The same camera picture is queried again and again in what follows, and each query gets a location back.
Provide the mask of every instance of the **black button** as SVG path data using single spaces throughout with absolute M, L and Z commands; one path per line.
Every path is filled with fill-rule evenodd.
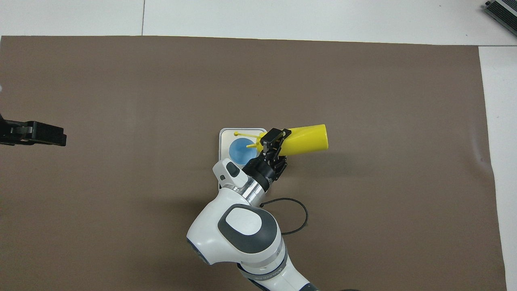
M 235 166 L 232 162 L 226 164 L 226 169 L 232 177 L 236 177 L 240 173 L 239 168 L 237 168 L 237 166 Z

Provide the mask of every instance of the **white tile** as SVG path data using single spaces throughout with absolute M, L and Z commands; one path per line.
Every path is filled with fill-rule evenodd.
M 2 0 L 0 35 L 140 35 L 144 0 Z
M 144 35 L 517 45 L 483 3 L 146 0 Z
M 508 290 L 517 290 L 517 47 L 480 47 Z

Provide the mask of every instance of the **yellow cup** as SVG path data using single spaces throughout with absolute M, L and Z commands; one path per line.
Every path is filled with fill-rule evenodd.
M 324 124 L 289 128 L 291 134 L 282 143 L 280 155 L 290 156 L 328 149 L 327 128 Z M 263 149 L 260 139 L 256 142 L 257 152 Z

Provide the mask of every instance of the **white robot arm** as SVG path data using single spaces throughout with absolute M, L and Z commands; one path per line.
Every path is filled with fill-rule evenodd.
M 242 170 L 228 158 L 214 166 L 219 194 L 192 223 L 187 240 L 204 262 L 235 262 L 262 290 L 317 291 L 291 263 L 275 218 L 258 207 L 287 166 L 278 154 L 290 133 L 269 131 L 261 139 L 264 150 Z

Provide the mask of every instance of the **cable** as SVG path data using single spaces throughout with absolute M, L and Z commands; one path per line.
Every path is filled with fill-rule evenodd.
M 264 207 L 264 205 L 266 204 L 269 204 L 269 203 L 273 203 L 273 202 L 276 202 L 276 201 L 280 201 L 280 200 L 289 200 L 289 201 L 294 201 L 298 204 L 300 204 L 302 207 L 303 207 L 303 210 L 305 211 L 305 221 L 303 222 L 303 224 L 298 227 L 297 229 L 295 230 L 292 230 L 292 231 L 288 231 L 288 232 L 282 232 L 282 235 L 290 235 L 290 234 L 293 234 L 295 232 L 298 232 L 300 231 L 302 228 L 306 227 L 307 226 L 307 221 L 309 220 L 309 211 L 307 211 L 307 207 L 305 207 L 305 205 L 303 205 L 302 202 L 296 200 L 296 199 L 292 199 L 292 198 L 287 198 L 287 197 L 282 197 L 282 198 L 277 198 L 277 199 L 273 199 L 273 200 L 270 200 L 268 202 L 264 202 L 264 203 L 261 203 L 259 205 L 260 208 Z

